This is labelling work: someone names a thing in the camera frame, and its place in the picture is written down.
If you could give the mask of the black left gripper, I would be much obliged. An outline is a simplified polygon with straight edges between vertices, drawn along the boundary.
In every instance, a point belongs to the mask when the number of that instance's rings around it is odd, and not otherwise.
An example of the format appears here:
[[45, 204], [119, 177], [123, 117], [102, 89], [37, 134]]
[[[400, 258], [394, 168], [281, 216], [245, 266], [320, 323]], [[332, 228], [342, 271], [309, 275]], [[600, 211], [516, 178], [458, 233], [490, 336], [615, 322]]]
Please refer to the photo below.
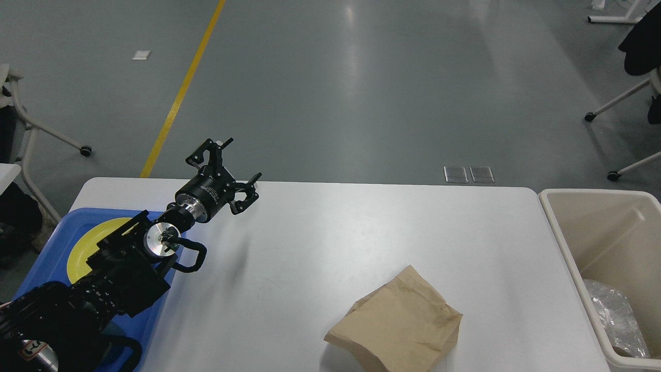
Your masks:
[[[222, 151], [233, 141], [233, 137], [224, 142], [208, 138], [185, 159], [197, 169], [198, 175], [177, 191], [175, 212], [192, 222], [206, 223], [226, 205], [233, 215], [238, 215], [259, 198], [257, 181], [262, 173], [255, 174], [246, 183], [239, 183], [224, 167]], [[245, 198], [237, 200], [236, 194], [243, 194]]]

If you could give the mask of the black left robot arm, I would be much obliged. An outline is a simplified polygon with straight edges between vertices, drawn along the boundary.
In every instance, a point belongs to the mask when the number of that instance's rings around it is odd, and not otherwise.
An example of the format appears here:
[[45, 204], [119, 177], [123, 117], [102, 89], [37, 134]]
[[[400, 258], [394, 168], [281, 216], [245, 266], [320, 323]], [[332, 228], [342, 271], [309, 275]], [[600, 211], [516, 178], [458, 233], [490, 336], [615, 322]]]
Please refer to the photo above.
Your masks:
[[224, 206], [234, 215], [258, 199], [256, 183], [237, 181], [224, 167], [233, 142], [206, 139], [186, 163], [197, 174], [175, 194], [158, 218], [146, 210], [97, 242], [90, 272], [71, 285], [48, 281], [2, 305], [2, 371], [93, 371], [113, 348], [130, 350], [121, 371], [139, 365], [137, 339], [105, 332], [118, 315], [137, 316], [171, 288], [167, 274], [198, 271], [207, 255], [202, 243], [184, 238]]

